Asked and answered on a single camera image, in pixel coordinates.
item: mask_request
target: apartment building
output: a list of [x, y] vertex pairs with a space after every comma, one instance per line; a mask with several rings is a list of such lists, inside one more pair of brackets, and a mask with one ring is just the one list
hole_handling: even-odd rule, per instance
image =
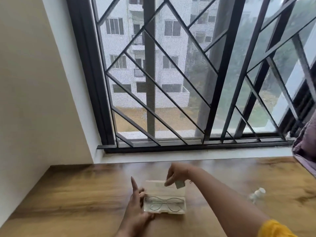
[[[97, 3], [108, 4], [112, 0], [96, 0]], [[171, 0], [183, 21], [189, 25], [211, 0]], [[163, 0], [156, 0], [158, 7]], [[262, 0], [247, 0], [243, 20], [254, 20], [259, 13]], [[191, 33], [202, 48], [207, 47], [213, 38], [219, 0], [216, 0], [207, 11], [190, 28]], [[270, 5], [267, 16], [274, 14], [278, 5]], [[184, 29], [168, 6], [164, 6], [156, 15], [155, 38], [168, 53], [179, 69], [184, 73], [186, 67], [194, 62], [194, 52], [197, 51]], [[144, 24], [143, 0], [120, 0], [108, 18], [101, 26], [104, 47], [105, 64], [109, 66], [121, 53], [124, 47], [139, 32]], [[155, 47], [155, 78], [162, 89], [180, 106], [187, 107], [190, 93], [184, 87], [184, 78], [172, 65], [163, 52]], [[127, 52], [136, 63], [145, 67], [144, 34], [140, 34]], [[124, 87], [135, 94], [146, 104], [146, 78], [143, 72], [125, 55], [116, 62], [110, 73], [117, 78]], [[132, 97], [113, 81], [110, 82], [110, 92], [114, 106], [137, 108], [141, 107]], [[156, 87], [156, 108], [174, 107], [174, 104]]]

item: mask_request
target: hand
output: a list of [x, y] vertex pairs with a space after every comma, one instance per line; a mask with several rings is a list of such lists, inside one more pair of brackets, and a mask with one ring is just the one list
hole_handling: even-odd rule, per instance
[[133, 194], [116, 236], [135, 237], [144, 229], [146, 223], [155, 217], [153, 213], [144, 212], [141, 209], [145, 195], [144, 189], [138, 189], [133, 177], [131, 177], [131, 181]]
[[165, 182], [165, 186], [172, 185], [177, 180], [186, 181], [190, 178], [189, 172], [194, 168], [193, 165], [185, 164], [185, 163], [172, 163], [167, 175], [167, 180]]

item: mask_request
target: balcony railing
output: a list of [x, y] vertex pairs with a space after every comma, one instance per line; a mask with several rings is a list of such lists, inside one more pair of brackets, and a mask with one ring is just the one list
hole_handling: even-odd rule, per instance
[[133, 42], [133, 45], [144, 45], [144, 37], [143, 35], [139, 35], [136, 37], [135, 41]]
[[143, 4], [143, 0], [130, 0], [130, 4]]
[[134, 69], [134, 76], [135, 77], [144, 77], [145, 74], [140, 69]]

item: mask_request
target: eyeglasses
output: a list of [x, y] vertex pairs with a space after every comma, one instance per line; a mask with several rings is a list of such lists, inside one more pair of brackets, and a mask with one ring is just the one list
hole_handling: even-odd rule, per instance
[[179, 212], [184, 208], [184, 200], [179, 198], [160, 199], [155, 196], [150, 196], [146, 197], [146, 201], [152, 211], [159, 210], [164, 204], [167, 205], [172, 212]]

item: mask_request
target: wood grain surface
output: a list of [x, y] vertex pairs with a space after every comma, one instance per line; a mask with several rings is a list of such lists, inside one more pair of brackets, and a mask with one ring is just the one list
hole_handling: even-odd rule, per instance
[[[316, 180], [293, 157], [187, 161], [247, 197], [266, 189], [257, 206], [299, 237], [316, 236]], [[132, 193], [130, 177], [166, 178], [169, 162], [51, 167], [0, 229], [0, 237], [112, 236]], [[186, 183], [187, 213], [160, 214], [150, 237], [224, 237], [194, 184]]]

